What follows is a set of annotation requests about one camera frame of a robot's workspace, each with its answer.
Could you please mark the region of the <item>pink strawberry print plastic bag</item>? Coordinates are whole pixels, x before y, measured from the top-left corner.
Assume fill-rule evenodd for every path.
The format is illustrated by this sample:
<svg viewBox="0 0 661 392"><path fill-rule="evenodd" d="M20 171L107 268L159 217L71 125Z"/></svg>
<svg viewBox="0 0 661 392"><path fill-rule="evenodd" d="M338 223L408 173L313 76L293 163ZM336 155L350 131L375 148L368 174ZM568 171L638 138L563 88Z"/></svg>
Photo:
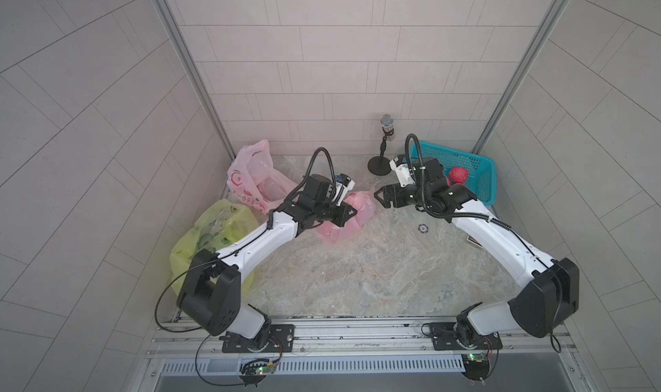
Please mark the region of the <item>pink strawberry print plastic bag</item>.
<svg viewBox="0 0 661 392"><path fill-rule="evenodd" d="M227 185L240 203L263 215L277 208L297 186L275 169L266 139L242 147L228 168Z"/></svg>

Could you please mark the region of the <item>yellow-green plastic bag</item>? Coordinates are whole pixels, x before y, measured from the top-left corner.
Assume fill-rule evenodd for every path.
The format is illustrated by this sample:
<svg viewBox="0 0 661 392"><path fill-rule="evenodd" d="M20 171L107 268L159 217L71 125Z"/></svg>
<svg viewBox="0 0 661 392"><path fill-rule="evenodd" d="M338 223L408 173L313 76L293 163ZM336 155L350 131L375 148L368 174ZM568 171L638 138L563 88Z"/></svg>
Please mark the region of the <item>yellow-green plastic bag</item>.
<svg viewBox="0 0 661 392"><path fill-rule="evenodd" d="M170 253L175 278L189 269L193 257L203 249L214 253L240 241L258 228L258 220L243 204L221 199L204 211Z"/></svg>

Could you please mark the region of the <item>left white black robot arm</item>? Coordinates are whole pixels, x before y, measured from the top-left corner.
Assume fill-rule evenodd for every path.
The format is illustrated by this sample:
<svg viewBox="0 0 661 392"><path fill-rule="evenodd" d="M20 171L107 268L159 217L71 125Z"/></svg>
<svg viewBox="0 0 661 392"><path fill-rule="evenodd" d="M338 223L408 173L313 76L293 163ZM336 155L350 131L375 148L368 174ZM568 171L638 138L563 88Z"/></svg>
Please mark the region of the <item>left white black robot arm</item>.
<svg viewBox="0 0 661 392"><path fill-rule="evenodd" d="M209 335L233 333L262 349L270 341L270 318L242 302L242 283L279 247L325 223L342 227L357 215L344 201L354 181L337 175L329 151L316 149L303 180L269 212L266 223L229 247L199 251L180 281L176 306Z"/></svg>

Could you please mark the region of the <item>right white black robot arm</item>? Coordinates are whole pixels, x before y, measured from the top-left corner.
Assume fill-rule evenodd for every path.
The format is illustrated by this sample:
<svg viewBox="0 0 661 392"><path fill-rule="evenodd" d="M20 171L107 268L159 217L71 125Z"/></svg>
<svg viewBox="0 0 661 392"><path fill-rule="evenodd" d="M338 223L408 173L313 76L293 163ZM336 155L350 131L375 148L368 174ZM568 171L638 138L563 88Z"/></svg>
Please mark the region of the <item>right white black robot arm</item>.
<svg viewBox="0 0 661 392"><path fill-rule="evenodd" d="M423 156L416 135L406 137L405 153L391 166L397 173L397 183L375 192L384 208L413 206L463 230L499 262L521 289L509 301L475 304L461 311L453 332L457 343L474 349L489 335L520 328L535 338L549 338L554 352L561 352L554 330L578 310L578 266L570 259L558 261L528 243L465 185L449 185L442 164Z"/></svg>

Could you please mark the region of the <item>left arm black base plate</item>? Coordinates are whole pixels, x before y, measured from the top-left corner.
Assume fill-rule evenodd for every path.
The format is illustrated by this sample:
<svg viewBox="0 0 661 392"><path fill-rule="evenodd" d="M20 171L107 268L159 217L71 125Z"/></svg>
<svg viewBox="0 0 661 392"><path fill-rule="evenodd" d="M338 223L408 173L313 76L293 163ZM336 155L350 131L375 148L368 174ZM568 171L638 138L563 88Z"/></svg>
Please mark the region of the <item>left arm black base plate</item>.
<svg viewBox="0 0 661 392"><path fill-rule="evenodd" d="M251 339L228 332L222 345L223 353L292 352L295 326L269 324Z"/></svg>

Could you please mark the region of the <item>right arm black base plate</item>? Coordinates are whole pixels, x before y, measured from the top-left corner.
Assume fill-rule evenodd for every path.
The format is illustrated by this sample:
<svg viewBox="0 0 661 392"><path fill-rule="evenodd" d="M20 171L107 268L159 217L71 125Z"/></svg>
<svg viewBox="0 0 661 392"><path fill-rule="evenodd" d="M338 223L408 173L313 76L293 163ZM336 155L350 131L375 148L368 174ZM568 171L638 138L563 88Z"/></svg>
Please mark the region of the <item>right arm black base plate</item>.
<svg viewBox="0 0 661 392"><path fill-rule="evenodd" d="M432 340L436 351L447 350L466 350L466 351L486 351L496 352L503 348L502 340L495 334L477 335L476 338L468 343L460 340L460 334L457 332L456 322L428 322L421 326L421 333L424 337Z"/></svg>

